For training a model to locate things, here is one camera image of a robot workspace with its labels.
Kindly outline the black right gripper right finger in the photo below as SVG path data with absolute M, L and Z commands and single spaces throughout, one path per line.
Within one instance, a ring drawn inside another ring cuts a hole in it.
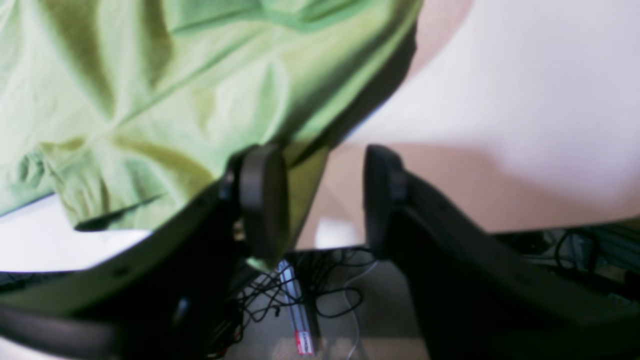
M 524 260 L 369 145 L 366 243 L 407 281 L 432 360 L 637 360 L 639 309 Z

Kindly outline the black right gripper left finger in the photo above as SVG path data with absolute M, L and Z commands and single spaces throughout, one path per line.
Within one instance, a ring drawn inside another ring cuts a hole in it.
M 278 145 L 235 153 L 224 175 L 130 249 L 1 296 L 1 335 L 78 360 L 199 360 L 240 260 L 274 266 L 290 237 Z

